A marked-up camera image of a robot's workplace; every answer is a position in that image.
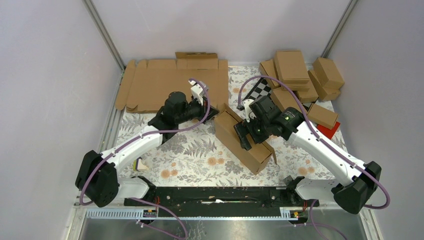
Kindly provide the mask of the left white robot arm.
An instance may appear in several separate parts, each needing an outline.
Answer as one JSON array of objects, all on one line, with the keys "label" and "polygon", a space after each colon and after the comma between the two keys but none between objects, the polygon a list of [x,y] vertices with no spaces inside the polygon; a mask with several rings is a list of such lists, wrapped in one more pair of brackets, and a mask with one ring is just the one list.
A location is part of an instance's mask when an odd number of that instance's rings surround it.
[{"label": "left white robot arm", "polygon": [[[95,204],[102,208],[114,199],[136,198],[142,205],[148,206],[155,200],[155,192],[142,177],[122,178],[120,173],[152,149],[155,149],[175,134],[189,131],[212,119],[219,110],[211,105],[209,88],[194,78],[191,85],[191,101],[180,91],[171,92],[164,105],[139,133],[116,147],[100,153],[91,150],[82,160],[75,186],[80,190],[79,203],[82,206]],[[185,129],[183,123],[198,120]]]}]

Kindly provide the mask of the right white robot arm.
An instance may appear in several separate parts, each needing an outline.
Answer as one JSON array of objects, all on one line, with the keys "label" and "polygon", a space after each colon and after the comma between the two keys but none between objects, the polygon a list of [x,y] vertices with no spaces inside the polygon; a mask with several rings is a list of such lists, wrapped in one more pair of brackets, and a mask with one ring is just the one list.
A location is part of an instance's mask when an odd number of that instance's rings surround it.
[{"label": "right white robot arm", "polygon": [[350,214],[358,214],[377,190],[382,168],[374,161],[365,163],[348,154],[323,135],[304,114],[294,107],[280,110],[268,96],[239,103],[245,119],[234,126],[245,150],[251,150],[249,137],[255,144],[271,135],[302,148],[327,168],[333,179],[297,177],[288,184],[287,201],[293,206],[305,200],[337,203]]}]

